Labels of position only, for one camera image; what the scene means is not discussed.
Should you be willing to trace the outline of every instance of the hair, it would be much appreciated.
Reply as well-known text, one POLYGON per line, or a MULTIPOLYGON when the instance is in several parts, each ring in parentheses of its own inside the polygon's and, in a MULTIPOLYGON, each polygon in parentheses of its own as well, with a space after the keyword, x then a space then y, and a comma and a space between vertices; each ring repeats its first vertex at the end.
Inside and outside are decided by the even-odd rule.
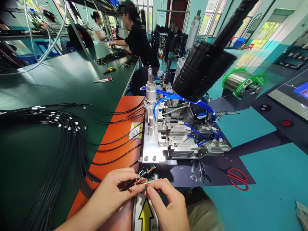
POLYGON ((93 12, 93 15, 91 15, 91 18, 93 18, 94 21, 96 22, 96 20, 97 20, 98 18, 100 18, 100 17, 99 17, 99 13, 98 13, 97 11, 94 11, 94 12, 93 12))
POLYGON ((120 3, 119 13, 120 14, 128 13, 129 18, 133 23, 141 24, 139 10, 135 6, 135 4, 130 0, 126 0, 125 2, 120 3))
POLYGON ((43 11, 43 15, 48 17, 51 21, 55 22, 55 15, 48 10, 43 11))

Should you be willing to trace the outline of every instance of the solder wire spool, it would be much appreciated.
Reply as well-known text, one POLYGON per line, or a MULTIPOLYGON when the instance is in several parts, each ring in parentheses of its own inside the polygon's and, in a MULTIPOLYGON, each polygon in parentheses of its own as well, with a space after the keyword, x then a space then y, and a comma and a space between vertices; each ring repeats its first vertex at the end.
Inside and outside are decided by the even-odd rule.
POLYGON ((247 89, 255 88, 255 93, 263 90, 266 78, 263 74, 253 75, 244 68, 238 68, 231 71, 222 81, 222 87, 235 93, 235 96, 241 98, 247 89))

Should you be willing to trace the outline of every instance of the screen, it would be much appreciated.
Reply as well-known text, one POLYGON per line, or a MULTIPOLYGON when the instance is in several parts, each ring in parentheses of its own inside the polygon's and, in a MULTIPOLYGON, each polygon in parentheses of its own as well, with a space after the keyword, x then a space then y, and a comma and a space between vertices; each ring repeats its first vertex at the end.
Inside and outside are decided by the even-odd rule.
POLYGON ((308 82, 298 86, 296 89, 293 89, 293 91, 308 99, 308 82))

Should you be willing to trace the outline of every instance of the worker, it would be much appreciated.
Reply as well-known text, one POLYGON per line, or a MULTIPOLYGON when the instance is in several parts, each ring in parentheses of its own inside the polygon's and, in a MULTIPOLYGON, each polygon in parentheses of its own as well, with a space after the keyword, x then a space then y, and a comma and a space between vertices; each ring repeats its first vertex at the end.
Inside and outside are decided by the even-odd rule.
MULTIPOLYGON (((101 27, 103 26, 103 23, 99 13, 97 11, 94 11, 93 15, 91 15, 91 18, 93 18, 95 21, 93 29, 100 30, 101 27)), ((94 33, 95 41, 97 41, 99 44, 103 43, 106 40, 107 36, 105 35, 105 32, 103 30, 94 32, 95 32, 94 33)))
MULTIPOLYGON (((119 186, 137 176, 134 168, 116 169, 109 172, 100 183, 85 206, 56 231, 97 230, 121 206, 134 196, 142 193, 145 184, 137 184, 121 192, 119 186)), ((158 217, 161 230, 170 231, 221 231, 222 223, 217 215, 214 203, 207 197, 201 187, 194 188, 185 202, 184 196, 165 179, 154 180, 147 187, 145 195, 151 200, 158 217), (167 199, 164 205, 157 190, 162 191, 167 199), (193 204, 186 207, 188 201, 193 204)))
MULTIPOLYGON (((48 24, 46 25, 46 27, 50 31, 58 34, 60 32, 62 24, 55 21, 55 15, 48 10, 44 10, 43 15, 48 20, 48 24)), ((69 41, 70 41, 70 36, 68 34, 67 29, 64 27, 61 34, 60 34, 60 43, 61 43, 61 48, 62 48, 63 54, 68 53, 66 45, 67 45, 67 42, 69 42, 69 41)))
POLYGON ((152 67, 153 75, 156 75, 159 71, 159 61, 157 54, 147 39, 141 27, 141 21, 139 11, 130 0, 121 2, 119 5, 120 18, 123 21, 124 27, 130 30, 127 38, 120 41, 110 42, 111 46, 127 46, 125 50, 130 54, 136 54, 140 56, 143 67, 136 70, 131 82, 131 90, 133 95, 143 95, 140 88, 144 87, 148 81, 148 69, 149 65, 152 67))

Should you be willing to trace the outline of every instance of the hand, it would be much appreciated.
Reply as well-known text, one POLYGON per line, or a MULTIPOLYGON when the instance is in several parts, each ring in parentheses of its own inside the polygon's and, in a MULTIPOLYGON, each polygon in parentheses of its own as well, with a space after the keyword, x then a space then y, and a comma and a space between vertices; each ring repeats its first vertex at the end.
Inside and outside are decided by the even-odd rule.
POLYGON ((86 216, 91 216, 91 223, 95 224, 96 229, 101 227, 122 204, 144 190, 144 184, 137 184, 120 192, 124 184, 137 175, 133 168, 122 168, 113 170, 105 176, 88 203, 83 207, 86 216))
POLYGON ((147 187, 145 195, 150 198, 163 231, 190 230, 185 198, 171 185, 168 179, 152 181, 147 187), (169 202, 167 207, 156 190, 161 190, 167 196, 169 202))

